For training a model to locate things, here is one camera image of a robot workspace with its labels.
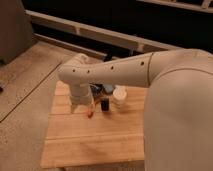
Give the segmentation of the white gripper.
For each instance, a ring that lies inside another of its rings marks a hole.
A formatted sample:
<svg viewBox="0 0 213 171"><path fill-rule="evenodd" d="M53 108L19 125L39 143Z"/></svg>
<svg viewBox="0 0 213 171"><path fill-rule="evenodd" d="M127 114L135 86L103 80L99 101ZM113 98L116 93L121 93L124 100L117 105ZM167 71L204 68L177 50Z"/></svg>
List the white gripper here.
<svg viewBox="0 0 213 171"><path fill-rule="evenodd" d="M92 92L88 84L70 85L71 111L80 105L86 107L86 115L91 118L96 110L97 101L93 101Z"/></svg>

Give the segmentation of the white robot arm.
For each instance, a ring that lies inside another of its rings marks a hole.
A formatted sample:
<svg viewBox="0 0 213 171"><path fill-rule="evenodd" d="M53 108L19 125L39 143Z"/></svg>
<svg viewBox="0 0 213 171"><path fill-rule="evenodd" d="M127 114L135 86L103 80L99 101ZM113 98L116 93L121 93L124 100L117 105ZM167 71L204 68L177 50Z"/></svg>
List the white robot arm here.
<svg viewBox="0 0 213 171"><path fill-rule="evenodd" d="M80 53L58 75L74 104L91 101L91 83L146 87L145 171L213 171L212 53L176 49L96 64Z"/></svg>

